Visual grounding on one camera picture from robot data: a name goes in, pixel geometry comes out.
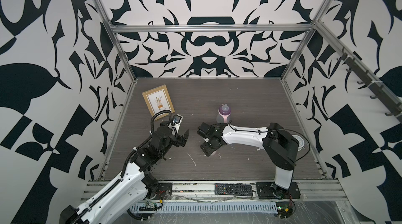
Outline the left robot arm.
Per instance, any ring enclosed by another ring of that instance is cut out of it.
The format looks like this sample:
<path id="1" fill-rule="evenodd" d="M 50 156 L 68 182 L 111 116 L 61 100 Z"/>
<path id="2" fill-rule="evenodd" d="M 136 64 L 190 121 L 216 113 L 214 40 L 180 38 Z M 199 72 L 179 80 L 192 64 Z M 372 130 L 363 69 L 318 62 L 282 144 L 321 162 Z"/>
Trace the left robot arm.
<path id="1" fill-rule="evenodd" d="M 126 158 L 122 171 L 98 193 L 77 207 L 62 211 L 61 224 L 112 224 L 136 203 L 157 194 L 158 180 L 152 170 L 173 147 L 185 146 L 189 132 L 180 135 L 183 117 L 164 110 L 151 118 L 168 114 L 158 128 L 151 125 L 150 135 Z"/>

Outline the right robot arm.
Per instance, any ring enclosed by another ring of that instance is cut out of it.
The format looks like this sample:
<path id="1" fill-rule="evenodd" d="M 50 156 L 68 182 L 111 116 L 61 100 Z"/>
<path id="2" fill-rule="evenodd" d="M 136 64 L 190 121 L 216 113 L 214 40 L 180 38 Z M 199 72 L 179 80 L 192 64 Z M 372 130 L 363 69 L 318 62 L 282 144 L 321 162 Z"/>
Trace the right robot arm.
<path id="1" fill-rule="evenodd" d="M 239 127 L 230 123 L 202 123 L 197 129 L 197 134 L 205 140 L 201 149 L 207 157 L 227 144 L 265 150 L 275 165 L 275 177 L 269 189 L 263 191 L 263 197 L 272 199 L 283 199 L 290 194 L 297 155 L 305 145 L 302 137 L 291 135 L 290 132 L 278 123 L 261 128 Z"/>

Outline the purple collar with nipple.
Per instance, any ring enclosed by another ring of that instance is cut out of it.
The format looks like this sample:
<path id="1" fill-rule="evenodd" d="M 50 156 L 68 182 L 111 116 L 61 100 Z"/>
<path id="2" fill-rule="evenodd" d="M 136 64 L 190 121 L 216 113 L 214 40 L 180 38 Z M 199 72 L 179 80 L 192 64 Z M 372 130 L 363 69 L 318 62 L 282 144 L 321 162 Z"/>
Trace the purple collar with nipple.
<path id="1" fill-rule="evenodd" d="M 231 108 L 227 104 L 222 104 L 218 112 L 222 116 L 229 116 L 231 114 Z"/>

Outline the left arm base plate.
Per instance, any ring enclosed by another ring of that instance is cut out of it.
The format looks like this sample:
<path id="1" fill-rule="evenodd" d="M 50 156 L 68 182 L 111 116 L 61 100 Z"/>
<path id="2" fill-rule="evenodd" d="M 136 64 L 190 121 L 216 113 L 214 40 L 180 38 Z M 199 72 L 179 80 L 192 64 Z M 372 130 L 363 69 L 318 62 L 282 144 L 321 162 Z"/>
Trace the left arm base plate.
<path id="1" fill-rule="evenodd" d="M 170 198 L 172 189 L 173 189 L 172 183 L 159 183 L 155 199 L 160 200 Z"/>

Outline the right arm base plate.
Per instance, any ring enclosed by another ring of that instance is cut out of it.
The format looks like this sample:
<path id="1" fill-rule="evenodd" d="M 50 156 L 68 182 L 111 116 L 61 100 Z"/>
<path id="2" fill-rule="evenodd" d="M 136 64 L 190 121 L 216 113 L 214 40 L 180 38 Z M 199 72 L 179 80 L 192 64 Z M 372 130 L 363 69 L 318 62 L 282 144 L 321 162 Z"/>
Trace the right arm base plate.
<path id="1" fill-rule="evenodd" d="M 257 195 L 260 199 L 300 199 L 301 193 L 296 182 L 290 184 L 290 188 L 283 189 L 274 182 L 257 182 Z"/>

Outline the clear baby bottle body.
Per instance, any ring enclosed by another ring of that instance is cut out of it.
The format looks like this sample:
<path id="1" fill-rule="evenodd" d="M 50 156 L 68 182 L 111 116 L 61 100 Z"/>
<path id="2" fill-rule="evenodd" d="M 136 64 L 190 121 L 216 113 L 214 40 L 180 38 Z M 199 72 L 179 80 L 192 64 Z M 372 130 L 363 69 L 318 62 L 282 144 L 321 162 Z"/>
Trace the clear baby bottle body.
<path id="1" fill-rule="evenodd" d="M 229 123 L 230 122 L 230 115 L 229 116 L 222 116 L 218 113 L 216 117 L 217 123 Z"/>

